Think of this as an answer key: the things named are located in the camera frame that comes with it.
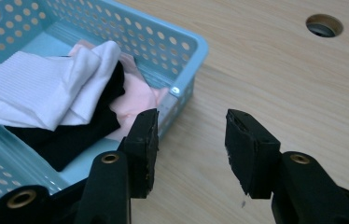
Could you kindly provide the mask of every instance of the black cloth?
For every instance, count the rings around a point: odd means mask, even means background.
[[[119,128],[117,115],[108,106],[125,93],[124,80],[123,67],[118,62],[88,124],[60,125],[55,131],[8,126],[6,129],[34,149],[52,168],[61,171],[86,148]]]

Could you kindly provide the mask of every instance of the table surface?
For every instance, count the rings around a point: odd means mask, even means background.
[[[245,197],[230,169],[229,108],[253,115],[282,152],[315,157],[349,189],[349,0],[120,2],[209,44],[194,94],[160,142],[154,189],[132,200],[133,223],[274,223],[271,201]],[[305,22],[317,13],[337,18],[343,32],[310,33]]]

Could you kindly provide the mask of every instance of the blue plastic basket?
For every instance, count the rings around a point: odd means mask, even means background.
[[[170,88],[158,107],[159,136],[191,96],[208,49],[201,36],[114,1],[0,0],[0,63],[18,50],[65,55],[79,39],[95,45],[116,41],[134,56],[150,86]],[[66,188],[88,175],[95,155],[118,145],[103,139],[74,161],[75,169],[57,173],[0,126],[0,197],[29,184],[51,193]]]

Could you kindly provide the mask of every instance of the folded cloth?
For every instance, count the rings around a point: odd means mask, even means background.
[[[100,62],[86,48],[74,57],[15,53],[0,64],[0,119],[54,130]]]
[[[117,115],[108,105],[124,94],[123,84],[123,68],[121,63],[117,63],[89,124],[61,125],[54,132],[39,128],[6,127],[6,129],[33,148],[55,170],[61,171],[87,147],[119,128]]]
[[[81,48],[93,48],[93,44],[86,40],[78,41],[71,49],[69,55],[75,55]],[[154,89],[148,86],[140,74],[132,55],[121,53],[119,61],[124,66],[125,94],[119,97],[110,108],[116,112],[120,128],[106,138],[121,141],[127,136],[137,115],[145,110],[157,108],[163,97],[168,93],[168,88]]]
[[[78,52],[73,57],[69,57],[69,58],[57,57],[57,58],[49,58],[49,59],[60,60],[60,61],[70,61],[72,58],[80,57],[80,55],[83,55],[84,57],[88,57],[88,55],[85,55],[84,51],[85,51],[85,48],[83,48],[81,52]],[[78,90],[73,93],[74,101],[70,102],[71,103],[70,107],[67,105],[68,110],[65,110],[65,114],[57,114],[58,118],[55,119],[56,126],[59,124],[78,125],[78,124],[87,124],[90,122],[93,111],[99,99],[96,96],[101,95],[105,85],[107,84],[107,81],[110,79],[111,74],[113,73],[113,70],[119,59],[120,49],[117,43],[115,43],[114,41],[108,41],[92,49],[90,54],[92,54],[95,57],[98,56],[99,61],[94,66],[91,66],[88,63],[88,61],[85,61],[85,62],[79,61],[77,66],[74,66],[73,68],[74,73],[78,75],[82,74],[81,77],[84,77],[87,80],[81,83],[82,87],[78,88]],[[23,63],[28,64],[29,60],[30,60],[29,58],[25,57],[23,58]],[[33,70],[34,72],[30,72],[28,74],[30,79],[36,78],[35,75],[43,74],[45,71],[44,69],[45,69],[44,66],[36,67],[35,70]],[[58,98],[60,102],[62,99],[62,96],[61,95],[54,96],[52,100],[55,100],[56,98]],[[54,117],[52,117],[51,115],[46,115],[46,119],[54,119]],[[20,109],[18,106],[13,106],[9,104],[5,100],[0,100],[0,124],[13,126],[13,127],[39,127],[39,128],[45,128],[48,130],[54,130],[56,128],[55,125],[52,125],[50,127],[40,125],[40,122],[38,122],[38,120],[36,120],[34,116],[30,116],[29,113]]]

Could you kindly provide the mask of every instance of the pink cloth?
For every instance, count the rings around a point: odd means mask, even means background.
[[[81,47],[92,49],[94,46],[85,40],[80,40],[69,55],[75,54]],[[123,137],[128,135],[139,113],[157,108],[169,91],[168,88],[154,89],[149,87],[137,69],[132,55],[122,52],[119,61],[122,63],[125,73],[125,94],[117,98],[110,105],[110,109],[117,114],[120,128],[106,137],[117,141],[121,141]]]

